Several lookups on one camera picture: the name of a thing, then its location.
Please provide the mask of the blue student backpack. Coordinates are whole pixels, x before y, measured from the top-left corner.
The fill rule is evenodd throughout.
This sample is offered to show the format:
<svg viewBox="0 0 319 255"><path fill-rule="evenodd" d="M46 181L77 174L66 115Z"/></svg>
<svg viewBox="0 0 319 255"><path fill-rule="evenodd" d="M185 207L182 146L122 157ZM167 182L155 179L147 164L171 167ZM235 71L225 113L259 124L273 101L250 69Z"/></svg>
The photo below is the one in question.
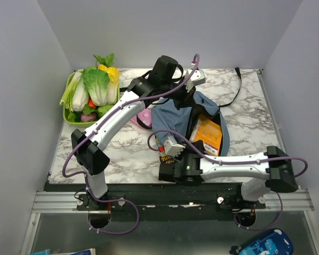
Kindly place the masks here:
<svg viewBox="0 0 319 255"><path fill-rule="evenodd" d="M217 105L199 91L194 93L194 101L196 106L181 109L176 109L174 102L171 99L162 100L159 103L156 103L155 106L150 109L152 116L151 130L157 132L156 137L162 144L164 144L167 138L174 138L176 142L183 142L183 139L180 136L166 131L159 132L159 130L172 130L190 140L198 116L204 115L221 126L222 141L219 156L226 156L230 148L230 135L224 117L221 114L221 108L228 107L233 102L231 101L227 104ZM193 144L203 152L202 144Z"/></svg>

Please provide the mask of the orange book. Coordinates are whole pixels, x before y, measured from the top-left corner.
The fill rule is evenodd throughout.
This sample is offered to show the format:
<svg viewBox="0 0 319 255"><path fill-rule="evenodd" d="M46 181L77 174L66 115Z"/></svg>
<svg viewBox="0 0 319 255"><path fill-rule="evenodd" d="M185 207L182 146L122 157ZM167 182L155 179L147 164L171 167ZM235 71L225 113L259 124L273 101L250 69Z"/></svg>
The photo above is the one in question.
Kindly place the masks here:
<svg viewBox="0 0 319 255"><path fill-rule="evenodd" d="M199 115L192 130L190 141L203 146L203 152L211 156L218 156L221 151L221 126L204 115Z"/></svg>

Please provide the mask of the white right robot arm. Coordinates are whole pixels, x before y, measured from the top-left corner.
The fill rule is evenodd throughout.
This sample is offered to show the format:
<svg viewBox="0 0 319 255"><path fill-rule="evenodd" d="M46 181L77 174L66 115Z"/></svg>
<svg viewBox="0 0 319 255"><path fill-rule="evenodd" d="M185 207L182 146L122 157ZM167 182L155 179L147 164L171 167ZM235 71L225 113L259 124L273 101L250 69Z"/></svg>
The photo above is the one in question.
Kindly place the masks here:
<svg viewBox="0 0 319 255"><path fill-rule="evenodd" d="M293 193L297 183L292 158L276 146L268 146L265 152L247 156L216 157L185 153L179 160L160 163L158 179L186 186L224 177L247 177L234 194L234 203L246 208L263 195Z"/></svg>

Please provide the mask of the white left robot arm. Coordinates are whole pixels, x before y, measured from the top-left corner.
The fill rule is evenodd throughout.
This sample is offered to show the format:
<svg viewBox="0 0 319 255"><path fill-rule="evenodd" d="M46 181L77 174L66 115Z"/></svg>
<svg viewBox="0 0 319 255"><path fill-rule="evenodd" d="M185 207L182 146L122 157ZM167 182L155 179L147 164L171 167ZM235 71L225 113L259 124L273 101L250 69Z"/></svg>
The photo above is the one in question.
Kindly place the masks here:
<svg viewBox="0 0 319 255"><path fill-rule="evenodd" d="M198 69L198 54L193 63L191 71L173 79L178 66L176 60L161 56L152 70L130 82L120 100L95 124L83 132L72 132L72 151L68 157L75 157L82 166L81 174L85 176L86 190L90 194L89 204L94 209L101 210L108 202L104 170L110 159L104 150L109 142L134 116L161 97L172 99L179 107L192 106L195 85L191 77Z"/></svg>

